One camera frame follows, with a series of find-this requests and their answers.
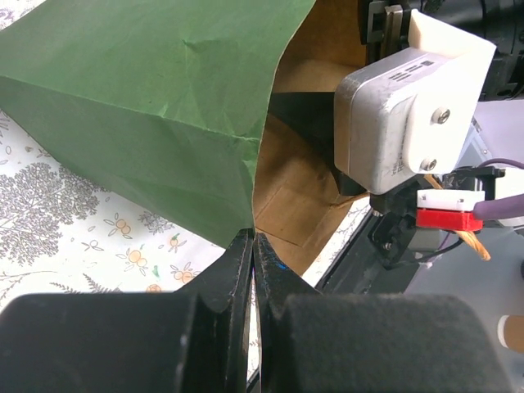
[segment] dark green paper flap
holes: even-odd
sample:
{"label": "dark green paper flap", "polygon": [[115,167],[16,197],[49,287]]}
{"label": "dark green paper flap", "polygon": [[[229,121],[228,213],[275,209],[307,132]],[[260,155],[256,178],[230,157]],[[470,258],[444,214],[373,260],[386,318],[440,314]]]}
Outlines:
{"label": "dark green paper flap", "polygon": [[47,0],[0,108],[64,166],[221,246],[252,226],[273,77],[314,0]]}

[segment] red plastic block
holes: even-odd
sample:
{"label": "red plastic block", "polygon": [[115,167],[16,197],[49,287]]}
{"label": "red plastic block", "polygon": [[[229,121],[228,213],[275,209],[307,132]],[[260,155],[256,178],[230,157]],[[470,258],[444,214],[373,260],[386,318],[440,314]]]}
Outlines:
{"label": "red plastic block", "polygon": [[484,222],[473,217],[471,211],[417,209],[417,226],[446,231],[480,231]]}

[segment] floral tablecloth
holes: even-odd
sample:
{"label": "floral tablecloth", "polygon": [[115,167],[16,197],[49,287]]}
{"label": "floral tablecloth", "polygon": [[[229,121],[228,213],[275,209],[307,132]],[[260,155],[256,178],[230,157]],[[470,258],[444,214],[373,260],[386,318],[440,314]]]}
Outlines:
{"label": "floral tablecloth", "polygon": [[[0,29],[41,2],[0,0]],[[354,204],[307,282],[320,279],[367,211],[367,200]],[[35,292],[175,291],[223,252],[72,174],[0,110],[0,310]],[[251,315],[250,375],[259,363]]]}

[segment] brown cylinder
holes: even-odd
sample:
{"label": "brown cylinder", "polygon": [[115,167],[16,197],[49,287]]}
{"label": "brown cylinder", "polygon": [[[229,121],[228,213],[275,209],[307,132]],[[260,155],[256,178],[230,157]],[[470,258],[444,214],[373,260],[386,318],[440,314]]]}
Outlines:
{"label": "brown cylinder", "polygon": [[524,354],[524,315],[504,315],[497,329],[502,346]]}

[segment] screw head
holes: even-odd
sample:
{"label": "screw head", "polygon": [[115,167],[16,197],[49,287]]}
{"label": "screw head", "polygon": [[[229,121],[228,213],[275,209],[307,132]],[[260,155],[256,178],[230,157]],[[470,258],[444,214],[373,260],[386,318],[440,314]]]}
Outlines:
{"label": "screw head", "polygon": [[434,170],[436,167],[436,160],[432,160],[431,158],[426,158],[421,164],[420,168],[422,170],[430,171]]}
{"label": "screw head", "polygon": [[451,111],[446,108],[439,108],[437,109],[432,116],[432,120],[435,123],[443,124],[446,121],[448,121],[449,117],[451,116]]}

